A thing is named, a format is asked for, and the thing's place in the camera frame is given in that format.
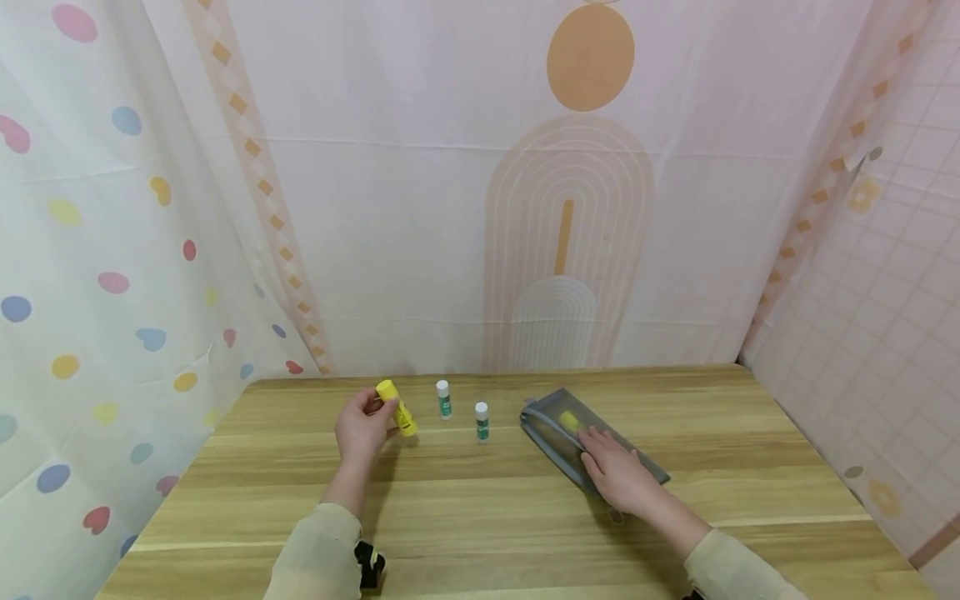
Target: hand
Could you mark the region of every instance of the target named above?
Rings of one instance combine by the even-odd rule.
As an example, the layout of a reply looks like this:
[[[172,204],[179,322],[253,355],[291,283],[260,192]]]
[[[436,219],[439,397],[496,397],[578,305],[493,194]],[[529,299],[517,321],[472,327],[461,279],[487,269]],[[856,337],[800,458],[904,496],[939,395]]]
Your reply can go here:
[[[580,455],[597,490],[621,513],[645,517],[666,491],[640,462],[636,450],[628,452],[610,434],[596,427],[578,432],[587,452]]]
[[[344,406],[333,428],[341,465],[369,468],[376,461],[387,438],[399,430],[390,424],[396,405],[396,398],[385,403],[365,388]]]

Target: pencil case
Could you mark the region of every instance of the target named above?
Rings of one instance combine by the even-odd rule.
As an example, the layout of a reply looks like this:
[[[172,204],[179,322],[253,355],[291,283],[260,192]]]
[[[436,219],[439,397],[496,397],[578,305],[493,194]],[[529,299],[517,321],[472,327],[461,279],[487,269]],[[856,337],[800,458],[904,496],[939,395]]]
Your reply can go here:
[[[547,458],[578,487],[599,495],[580,458],[584,447],[577,439],[577,430],[591,425],[599,431],[610,431],[613,438],[628,451],[636,450],[640,462],[661,485],[670,481],[670,475],[660,465],[614,431],[566,388],[529,402],[520,411],[520,428]]]

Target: black object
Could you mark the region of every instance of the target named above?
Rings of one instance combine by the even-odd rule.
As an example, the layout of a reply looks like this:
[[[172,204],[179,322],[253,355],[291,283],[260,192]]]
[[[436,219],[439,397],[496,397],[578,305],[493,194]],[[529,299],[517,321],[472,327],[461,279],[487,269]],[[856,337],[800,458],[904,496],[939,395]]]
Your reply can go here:
[[[580,458],[584,447],[577,439],[577,429],[591,425],[600,431],[610,431],[613,438],[627,450],[636,450],[640,462],[661,485],[670,481],[670,475],[660,465],[614,431],[566,388],[530,402],[520,412],[520,428],[543,450],[547,458],[577,486],[599,495]]]
[[[353,548],[353,556],[360,565],[360,589],[379,588],[383,571],[387,568],[387,559],[363,540]]]

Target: beige sleeve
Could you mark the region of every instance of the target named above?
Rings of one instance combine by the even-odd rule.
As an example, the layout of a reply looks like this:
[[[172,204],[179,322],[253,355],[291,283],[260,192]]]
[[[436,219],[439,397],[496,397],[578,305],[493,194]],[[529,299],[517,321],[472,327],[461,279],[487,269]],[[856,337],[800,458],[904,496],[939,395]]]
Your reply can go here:
[[[264,600],[355,600],[360,521],[337,504],[318,504],[294,527],[274,564]]]
[[[707,600],[806,600],[747,546],[716,529],[686,557],[684,567]]]

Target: fabric backdrop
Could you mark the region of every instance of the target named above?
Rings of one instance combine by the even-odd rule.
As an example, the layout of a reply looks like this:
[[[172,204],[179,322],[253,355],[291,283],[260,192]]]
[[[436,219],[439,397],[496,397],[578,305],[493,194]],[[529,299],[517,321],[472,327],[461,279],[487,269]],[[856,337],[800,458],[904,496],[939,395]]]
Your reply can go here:
[[[0,598],[83,600],[247,383],[317,372],[143,7],[0,13]]]
[[[748,364],[901,552],[960,597],[960,3]]]
[[[373,374],[732,361],[912,5],[147,6],[321,369]]]

